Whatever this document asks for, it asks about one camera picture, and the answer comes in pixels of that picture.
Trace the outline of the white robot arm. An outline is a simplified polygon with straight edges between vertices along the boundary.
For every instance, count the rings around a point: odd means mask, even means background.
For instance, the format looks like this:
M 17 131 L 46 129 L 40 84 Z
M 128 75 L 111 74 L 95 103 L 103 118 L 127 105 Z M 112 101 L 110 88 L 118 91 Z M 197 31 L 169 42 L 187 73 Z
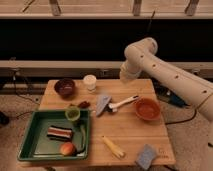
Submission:
M 151 37 L 128 45 L 124 50 L 126 61 L 120 67 L 121 81 L 132 81 L 145 71 L 212 122 L 213 83 L 159 59 L 155 56 L 157 49 Z

